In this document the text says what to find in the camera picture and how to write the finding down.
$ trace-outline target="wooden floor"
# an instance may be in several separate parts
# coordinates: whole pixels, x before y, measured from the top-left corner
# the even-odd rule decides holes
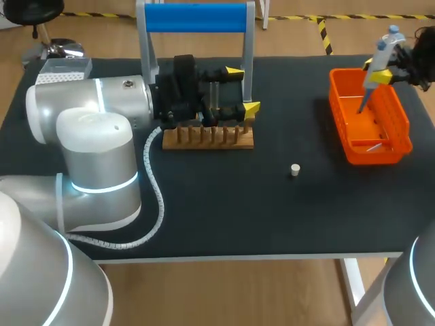
[[[94,7],[89,3],[92,1],[69,0],[67,7],[70,11],[98,11],[92,10]],[[409,2],[394,13],[386,5],[393,4],[390,0],[358,1],[353,7],[348,3],[348,0],[272,0],[271,14],[368,13],[370,3],[383,8],[375,14],[433,14],[425,9],[428,1]],[[339,10],[345,5],[346,10]],[[131,1],[107,0],[106,6],[104,12],[130,13],[132,8]],[[390,23],[399,24],[409,36],[427,24],[415,20],[329,20],[326,27],[336,55],[370,54],[375,40],[386,32]],[[139,57],[137,31],[131,21],[57,18],[48,28],[52,37],[81,42],[91,57]],[[7,51],[0,52],[2,122],[22,75],[19,56],[32,44],[31,30],[0,31],[0,39],[8,46]],[[241,53],[241,37],[234,35],[157,34],[153,39],[159,56],[185,53],[199,57],[238,56]],[[276,21],[269,23],[267,31],[260,28],[256,31],[256,56],[324,54],[317,25],[312,22]],[[421,95],[432,117],[435,117],[434,92],[432,89]],[[382,268],[383,260],[361,259],[359,263],[368,287]],[[112,326],[350,325],[340,273],[332,260],[135,264],[105,269],[115,295]]]

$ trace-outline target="blue handle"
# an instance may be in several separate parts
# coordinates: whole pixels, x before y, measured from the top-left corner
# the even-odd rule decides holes
[[[246,3],[147,3],[150,33],[245,33]]]

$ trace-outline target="wooden peg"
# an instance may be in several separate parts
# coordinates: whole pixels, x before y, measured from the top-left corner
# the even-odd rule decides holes
[[[181,144],[181,127],[177,126],[177,143]]]
[[[204,141],[204,126],[201,126],[199,130],[199,142],[202,143]]]
[[[216,127],[211,127],[211,142],[214,143],[216,138]]]
[[[247,132],[249,131],[249,127],[250,126],[251,126],[251,121],[249,119],[245,120],[245,124],[243,126],[243,133],[244,134],[247,134]]]
[[[224,126],[224,127],[222,128],[222,131],[223,131],[222,142],[223,142],[224,144],[226,144],[226,140],[227,140],[227,138],[228,138],[228,127],[227,127],[227,126]]]
[[[189,141],[189,143],[192,142],[192,139],[193,139],[193,126],[189,126],[189,128],[188,128],[188,141]]]
[[[239,140],[239,126],[236,126],[234,128],[234,144],[237,144],[238,140]]]

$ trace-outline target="black chair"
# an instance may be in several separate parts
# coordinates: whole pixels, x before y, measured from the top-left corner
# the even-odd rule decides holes
[[[40,58],[81,58],[84,50],[72,39],[50,39],[44,23],[59,16],[64,8],[63,0],[3,0],[3,13],[10,22],[33,26],[33,38],[41,42],[22,55],[23,65]]]

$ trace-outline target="white cap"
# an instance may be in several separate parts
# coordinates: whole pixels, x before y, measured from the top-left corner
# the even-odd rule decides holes
[[[299,174],[299,171],[300,171],[299,164],[292,164],[292,166],[290,167],[290,170],[292,172],[292,176],[295,177],[296,175]]]
[[[56,132],[64,148],[79,153],[109,151],[123,146],[133,137],[126,117],[85,107],[63,111],[56,121]]]
[[[0,192],[0,282],[14,256],[21,231],[21,214],[12,198]]]

